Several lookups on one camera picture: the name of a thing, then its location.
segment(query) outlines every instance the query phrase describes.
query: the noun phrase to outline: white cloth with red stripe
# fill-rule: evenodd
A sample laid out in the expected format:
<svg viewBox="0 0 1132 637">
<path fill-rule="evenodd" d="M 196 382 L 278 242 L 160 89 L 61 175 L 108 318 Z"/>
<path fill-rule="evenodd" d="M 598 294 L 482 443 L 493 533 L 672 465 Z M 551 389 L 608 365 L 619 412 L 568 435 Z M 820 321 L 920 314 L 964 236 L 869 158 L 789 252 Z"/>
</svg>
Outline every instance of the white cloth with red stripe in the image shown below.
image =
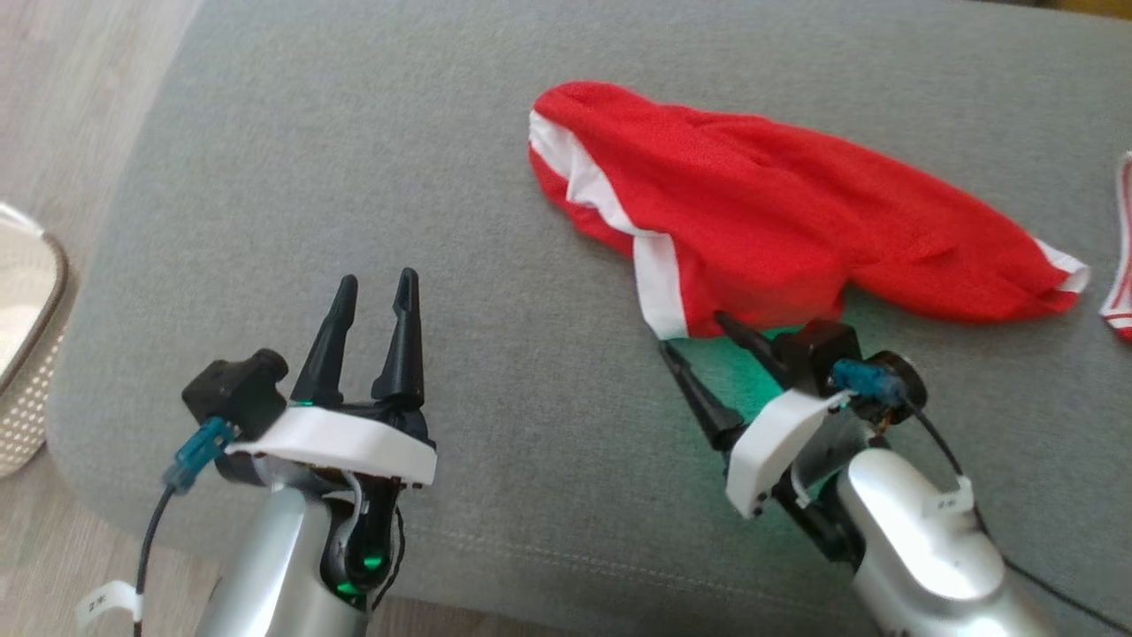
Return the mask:
<svg viewBox="0 0 1132 637">
<path fill-rule="evenodd" d="M 1100 315 L 1124 342 L 1132 343 L 1132 152 L 1116 166 L 1116 209 L 1121 219 L 1121 264 Z"/>
<path fill-rule="evenodd" d="M 577 229 L 633 259 L 662 339 L 718 336 L 717 310 L 763 329 L 837 317 L 848 282 L 989 324 L 1064 311 L 1089 281 L 1079 259 L 929 174 L 757 115 L 569 83 L 535 101 L 529 154 Z M 1117 329 L 1132 329 L 1127 269 L 1106 303 Z"/>
</svg>

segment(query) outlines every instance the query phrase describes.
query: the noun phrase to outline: gray ottoman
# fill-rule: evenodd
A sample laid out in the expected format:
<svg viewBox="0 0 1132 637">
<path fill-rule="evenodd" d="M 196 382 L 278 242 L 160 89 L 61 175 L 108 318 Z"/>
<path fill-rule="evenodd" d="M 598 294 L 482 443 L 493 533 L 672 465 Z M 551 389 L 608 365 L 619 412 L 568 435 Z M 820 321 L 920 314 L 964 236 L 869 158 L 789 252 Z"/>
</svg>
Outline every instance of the gray ottoman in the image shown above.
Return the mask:
<svg viewBox="0 0 1132 637">
<path fill-rule="evenodd" d="M 1044 321 L 943 325 L 858 293 L 847 321 L 918 362 L 1005 552 L 1129 621 L 1132 351 L 1096 310 L 1130 59 L 1132 24 L 942 0 L 206 2 L 75 309 L 51 450 L 87 506 L 140 532 L 195 427 L 186 382 L 260 347 L 297 369 L 355 273 L 343 390 L 366 396 L 411 265 L 440 464 L 404 500 L 395 594 L 588 631 L 873 634 L 851 574 L 781 511 L 730 509 L 631 265 L 534 182 L 532 101 L 602 79 L 877 148 L 1095 266 Z M 745 355 L 680 346 L 755 414 L 767 387 Z M 918 430 L 892 438 L 946 480 Z M 263 497 L 208 471 L 158 540 L 223 554 Z"/>
</svg>

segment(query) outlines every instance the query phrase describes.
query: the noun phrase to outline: black cable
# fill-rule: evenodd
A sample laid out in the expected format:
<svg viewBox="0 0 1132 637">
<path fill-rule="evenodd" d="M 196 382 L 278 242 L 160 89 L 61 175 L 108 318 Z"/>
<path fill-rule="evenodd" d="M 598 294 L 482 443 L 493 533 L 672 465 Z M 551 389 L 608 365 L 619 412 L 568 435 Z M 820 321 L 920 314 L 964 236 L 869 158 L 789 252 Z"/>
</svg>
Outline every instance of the black cable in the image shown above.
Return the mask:
<svg viewBox="0 0 1132 637">
<path fill-rule="evenodd" d="M 377 596 L 374 597 L 374 603 L 369 606 L 369 612 L 377 610 L 377 605 L 381 603 L 385 594 L 389 592 L 389 587 L 393 586 L 393 580 L 397 579 L 397 574 L 401 573 L 401 560 L 405 559 L 405 518 L 401 517 L 401 507 L 393 510 L 397 516 L 397 559 L 393 562 L 393 571 L 389 573 L 389 577 L 381 585 L 381 589 L 377 592 Z"/>
<path fill-rule="evenodd" d="M 142 554 L 138 557 L 138 577 L 137 585 L 135 586 L 138 597 L 142 597 L 143 593 L 145 593 L 145 573 L 149 568 L 149 551 L 153 549 L 153 536 L 157 534 L 157 523 L 161 522 L 161 516 L 165 514 L 165 507 L 169 505 L 169 499 L 173 497 L 174 491 L 173 485 L 165 488 L 164 493 L 161 494 L 161 499 L 157 500 L 157 506 L 153 510 L 153 516 L 149 518 L 149 528 L 146 530 L 145 537 L 142 539 Z M 140 617 L 134 622 L 134 637 L 142 637 Z"/>
<path fill-rule="evenodd" d="M 925 415 L 924 412 L 915 404 L 912 404 L 912 402 L 909 401 L 907 397 L 903 399 L 903 402 L 904 405 L 909 410 L 911 410 L 912 415 L 916 416 L 916 420 L 919 421 L 920 425 L 924 427 L 924 430 L 927 431 L 927 434 L 931 436 L 932 440 L 935 441 L 935 445 L 940 448 L 940 451 L 943 451 L 943 455 L 947 457 L 947 463 L 951 464 L 951 468 L 952 471 L 955 472 L 955 475 L 957 476 L 964 475 L 963 470 L 959 466 L 959 460 L 955 458 L 955 455 L 952 454 L 951 448 L 947 447 L 947 444 L 943 440 L 943 437 L 940 436 L 940 430 L 935 429 L 935 424 L 932 423 L 932 420 L 928 419 L 927 415 Z M 986 536 L 990 539 L 993 542 L 994 540 L 990 536 L 990 531 L 987 528 L 986 522 L 983 519 L 983 513 L 979 511 L 978 505 L 974 507 L 972 513 L 975 514 L 976 523 L 979 525 L 979 531 L 985 533 Z M 1045 579 L 1041 579 L 1040 577 L 1034 575 L 1028 569 L 1022 568 L 1010 558 L 1003 556 L 1003 562 L 1005 562 L 1006 567 L 1009 567 L 1011 570 L 1024 577 L 1026 579 L 1030 580 L 1031 584 L 1034 584 L 1038 588 L 1041 588 L 1058 602 L 1062 602 L 1063 604 L 1072 609 L 1075 609 L 1077 611 L 1082 612 L 1088 617 L 1091 617 L 1092 619 L 1099 621 L 1100 623 L 1104 623 L 1105 626 L 1112 628 L 1113 630 L 1116 630 L 1117 632 L 1121 632 L 1123 635 L 1132 635 L 1132 628 L 1124 626 L 1123 623 L 1108 617 L 1101 611 L 1098 611 L 1097 609 L 1094 609 L 1092 606 L 1089 606 L 1083 602 L 1071 597 L 1069 594 L 1063 593 L 1053 584 L 1049 584 Z"/>
</svg>

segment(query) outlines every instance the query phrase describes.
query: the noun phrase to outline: blue cable connector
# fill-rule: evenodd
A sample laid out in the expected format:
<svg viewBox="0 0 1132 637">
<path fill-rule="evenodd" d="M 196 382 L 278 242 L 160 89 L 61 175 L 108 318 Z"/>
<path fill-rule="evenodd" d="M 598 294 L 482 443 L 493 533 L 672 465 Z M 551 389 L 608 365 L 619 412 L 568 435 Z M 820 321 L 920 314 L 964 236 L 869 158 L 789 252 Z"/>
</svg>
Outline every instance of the blue cable connector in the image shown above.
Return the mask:
<svg viewBox="0 0 1132 637">
<path fill-rule="evenodd" d="M 161 480 L 173 488 L 174 493 L 185 496 L 208 463 L 223 456 L 224 448 L 233 440 L 235 434 L 223 419 L 208 419 L 177 451 L 173 464 L 165 470 Z"/>
<path fill-rule="evenodd" d="M 903 405 L 908 391 L 904 382 L 887 370 L 849 359 L 833 364 L 830 382 L 838 389 L 873 398 L 889 407 Z"/>
</svg>

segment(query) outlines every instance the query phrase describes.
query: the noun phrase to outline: white cable label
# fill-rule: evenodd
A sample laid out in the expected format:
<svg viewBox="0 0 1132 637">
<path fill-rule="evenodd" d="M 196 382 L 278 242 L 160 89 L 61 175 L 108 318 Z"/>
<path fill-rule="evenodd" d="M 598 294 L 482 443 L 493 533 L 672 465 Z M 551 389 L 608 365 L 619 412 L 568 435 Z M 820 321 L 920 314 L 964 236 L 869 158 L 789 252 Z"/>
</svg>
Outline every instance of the white cable label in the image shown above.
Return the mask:
<svg viewBox="0 0 1132 637">
<path fill-rule="evenodd" d="M 75 606 L 75 623 L 82 634 L 98 616 L 111 609 L 126 609 L 134 613 L 135 623 L 142 619 L 142 595 L 132 584 L 115 579 L 95 588 Z"/>
<path fill-rule="evenodd" d="M 959 491 L 933 496 L 924 501 L 925 518 L 966 514 L 975 509 L 975 489 L 971 487 L 971 479 L 955 476 L 955 480 L 959 482 Z"/>
</svg>

